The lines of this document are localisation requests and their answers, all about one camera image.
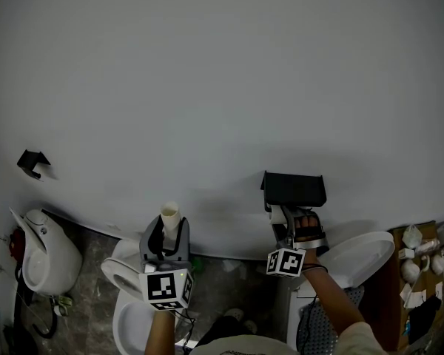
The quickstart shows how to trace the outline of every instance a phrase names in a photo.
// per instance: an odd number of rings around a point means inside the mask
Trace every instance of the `black cloth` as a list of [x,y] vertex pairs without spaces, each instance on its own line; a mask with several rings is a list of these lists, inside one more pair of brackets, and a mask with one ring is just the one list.
[[441,307],[441,300],[436,296],[429,297],[421,306],[414,308],[409,314],[410,331],[409,344],[413,344],[426,334],[436,317],[436,311]]
[[249,329],[245,328],[234,317],[221,317],[214,322],[214,325],[207,331],[196,345],[202,346],[219,338],[235,337],[237,335],[251,335]]

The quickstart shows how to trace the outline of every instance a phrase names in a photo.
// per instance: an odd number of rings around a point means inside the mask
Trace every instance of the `red object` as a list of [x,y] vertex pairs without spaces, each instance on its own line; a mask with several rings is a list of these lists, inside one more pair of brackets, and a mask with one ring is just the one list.
[[23,264],[25,243],[24,231],[21,229],[15,229],[10,235],[10,245],[8,248],[11,256],[15,258],[18,264]]

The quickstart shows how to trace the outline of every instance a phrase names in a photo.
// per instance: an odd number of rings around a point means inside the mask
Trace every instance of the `forearm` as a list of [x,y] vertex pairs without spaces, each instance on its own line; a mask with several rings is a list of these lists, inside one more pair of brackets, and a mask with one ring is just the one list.
[[364,322],[357,306],[325,270],[321,268],[312,269],[305,272],[304,276],[316,291],[320,303],[337,334],[342,333],[356,322]]
[[157,311],[149,332],[146,355],[174,355],[175,316],[168,311]]

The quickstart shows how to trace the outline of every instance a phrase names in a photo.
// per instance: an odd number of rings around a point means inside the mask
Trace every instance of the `black pants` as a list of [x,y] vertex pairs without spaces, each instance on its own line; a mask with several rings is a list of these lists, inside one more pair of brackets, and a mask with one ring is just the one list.
[[202,337],[196,347],[206,345],[207,343],[219,338],[235,337],[237,335],[246,334],[250,335],[252,333],[234,317],[221,317],[214,322],[214,325],[212,325],[209,331],[207,331],[206,335]]

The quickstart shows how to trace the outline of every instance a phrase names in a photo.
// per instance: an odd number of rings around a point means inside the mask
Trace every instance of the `sleeve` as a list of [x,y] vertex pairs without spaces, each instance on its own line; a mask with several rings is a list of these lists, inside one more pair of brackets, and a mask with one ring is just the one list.
[[357,322],[339,336],[334,355],[386,355],[377,342],[370,325]]

